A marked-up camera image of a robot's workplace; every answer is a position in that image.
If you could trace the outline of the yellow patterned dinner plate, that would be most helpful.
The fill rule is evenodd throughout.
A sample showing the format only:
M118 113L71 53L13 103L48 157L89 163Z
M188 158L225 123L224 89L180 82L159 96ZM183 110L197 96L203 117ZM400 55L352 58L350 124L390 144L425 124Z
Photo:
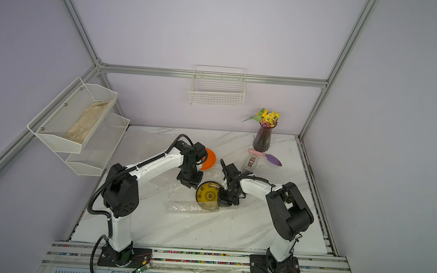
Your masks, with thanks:
M206 181L196 190L196 202L202 210L213 212L219 210L218 198L221 185Z

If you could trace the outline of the orange dinner plate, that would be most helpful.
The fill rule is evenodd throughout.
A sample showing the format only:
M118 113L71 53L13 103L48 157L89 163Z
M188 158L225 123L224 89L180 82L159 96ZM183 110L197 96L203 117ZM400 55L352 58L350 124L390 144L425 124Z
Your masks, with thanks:
M207 159L203 162L201 170L207 171L212 169L216 163L216 154L211 149L206 149L207 151Z

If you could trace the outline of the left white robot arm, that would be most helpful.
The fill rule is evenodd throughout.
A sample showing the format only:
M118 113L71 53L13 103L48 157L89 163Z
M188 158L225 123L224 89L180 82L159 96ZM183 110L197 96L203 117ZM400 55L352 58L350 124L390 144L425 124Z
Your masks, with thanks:
M103 198L108 223L108 240L102 248L116 266L125 267L135 258L131 237L131 214L139 206L139 188L167 171L178 168L176 180L187 188L201 183L202 164L208 158L204 145L179 140L166 151L134 165L111 167L95 196Z

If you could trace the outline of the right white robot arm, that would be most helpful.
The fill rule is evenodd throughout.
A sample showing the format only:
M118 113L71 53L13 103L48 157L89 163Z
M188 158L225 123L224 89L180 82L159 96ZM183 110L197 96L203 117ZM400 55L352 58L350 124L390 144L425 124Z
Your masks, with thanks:
M294 247L314 223L314 215L298 187L292 182L271 183L251 172L239 171L234 164L226 165L224 160L220 164L225 186L218 191L218 205L238 206L241 199L253 195L268 206L276 230L266 254L250 256L250 273L300 273Z

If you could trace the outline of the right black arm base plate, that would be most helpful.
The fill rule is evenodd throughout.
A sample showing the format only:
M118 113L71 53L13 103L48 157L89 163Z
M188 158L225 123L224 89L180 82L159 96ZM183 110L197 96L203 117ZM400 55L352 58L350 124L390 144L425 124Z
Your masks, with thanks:
M282 262L277 262L273 256L255 255L249 256L250 273L300 273L298 258L290 256Z

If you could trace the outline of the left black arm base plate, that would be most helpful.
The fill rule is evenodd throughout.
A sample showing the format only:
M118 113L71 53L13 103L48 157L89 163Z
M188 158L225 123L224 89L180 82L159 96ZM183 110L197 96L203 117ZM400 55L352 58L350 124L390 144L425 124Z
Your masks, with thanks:
M101 255L97 265L101 267L123 267L136 269L142 267L143 262L149 262L153 251L150 248L128 248L121 252L116 252L106 244L102 247Z

